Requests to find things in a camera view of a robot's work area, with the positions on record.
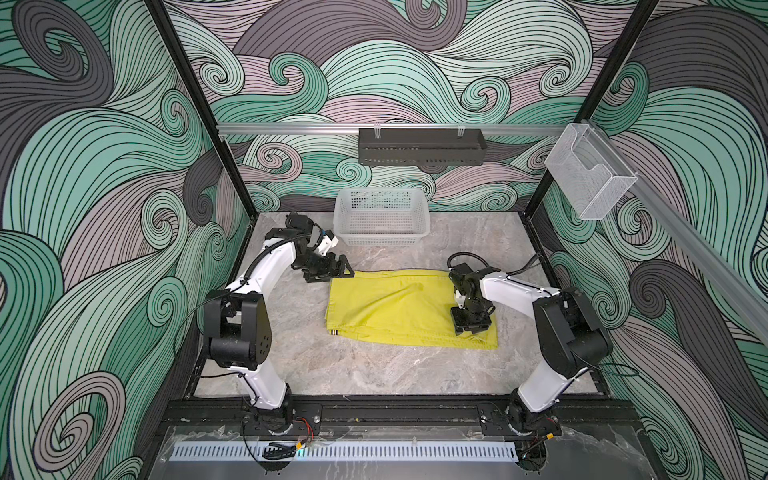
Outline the yellow-green long pants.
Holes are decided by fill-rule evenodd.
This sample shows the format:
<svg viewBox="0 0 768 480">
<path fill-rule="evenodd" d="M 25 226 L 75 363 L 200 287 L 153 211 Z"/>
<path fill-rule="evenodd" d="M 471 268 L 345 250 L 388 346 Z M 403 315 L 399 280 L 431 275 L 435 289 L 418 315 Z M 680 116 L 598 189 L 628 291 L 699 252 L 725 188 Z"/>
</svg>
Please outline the yellow-green long pants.
<svg viewBox="0 0 768 480">
<path fill-rule="evenodd" d="M 498 348 L 497 329 L 455 331 L 457 305 L 446 271 L 405 269 L 358 271 L 331 281 L 325 314 L 334 336 L 369 343 L 469 350 Z"/>
</svg>

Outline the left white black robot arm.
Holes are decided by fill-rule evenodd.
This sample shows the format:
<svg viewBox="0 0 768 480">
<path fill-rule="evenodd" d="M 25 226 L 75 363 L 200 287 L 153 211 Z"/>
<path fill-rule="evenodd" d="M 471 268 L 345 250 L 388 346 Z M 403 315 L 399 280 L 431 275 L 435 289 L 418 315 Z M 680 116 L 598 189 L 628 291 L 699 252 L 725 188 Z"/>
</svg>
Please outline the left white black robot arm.
<svg viewBox="0 0 768 480">
<path fill-rule="evenodd" d="M 202 303 L 203 351 L 235 374 L 248 396 L 260 428 L 283 434 L 292 428 L 294 407 L 289 384 L 268 359 L 273 340 L 267 300 L 288 270 L 307 283 L 352 278 L 354 270 L 333 248 L 339 238 L 306 215 L 290 213 L 273 228 L 244 272 L 226 287 L 210 291 Z"/>
</svg>

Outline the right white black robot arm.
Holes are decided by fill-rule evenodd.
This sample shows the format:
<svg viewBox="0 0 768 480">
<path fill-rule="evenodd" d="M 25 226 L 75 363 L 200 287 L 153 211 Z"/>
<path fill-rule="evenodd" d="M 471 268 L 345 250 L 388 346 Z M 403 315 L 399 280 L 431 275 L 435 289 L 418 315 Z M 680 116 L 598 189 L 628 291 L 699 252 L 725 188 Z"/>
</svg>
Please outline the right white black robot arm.
<svg viewBox="0 0 768 480">
<path fill-rule="evenodd" d="M 499 304 L 534 321 L 542 360 L 510 394 L 505 417 L 521 436 L 558 434 L 550 410 L 614 349 L 588 296 L 575 287 L 559 290 L 516 280 L 514 271 L 504 272 L 472 252 L 454 253 L 446 264 L 456 300 L 451 308 L 456 334 L 489 330 Z"/>
</svg>

